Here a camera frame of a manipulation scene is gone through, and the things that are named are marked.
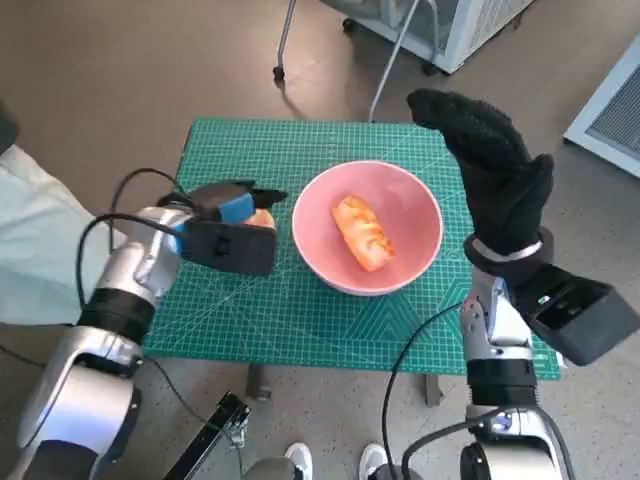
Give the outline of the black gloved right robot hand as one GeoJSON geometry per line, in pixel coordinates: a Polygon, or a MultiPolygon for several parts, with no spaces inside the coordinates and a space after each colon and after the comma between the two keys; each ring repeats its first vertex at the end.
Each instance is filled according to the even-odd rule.
{"type": "Polygon", "coordinates": [[[414,123],[438,131],[455,157],[476,237],[502,256],[537,243],[553,157],[532,156],[510,117],[485,101],[418,89],[407,104],[414,123]]]}

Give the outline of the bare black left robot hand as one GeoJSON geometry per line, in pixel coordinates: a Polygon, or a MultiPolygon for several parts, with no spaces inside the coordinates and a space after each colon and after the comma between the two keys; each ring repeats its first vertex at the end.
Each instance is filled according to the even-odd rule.
{"type": "Polygon", "coordinates": [[[287,196],[282,190],[258,188],[255,180],[209,183],[189,193],[199,218],[225,224],[243,223],[257,209],[269,209],[287,196]]]}

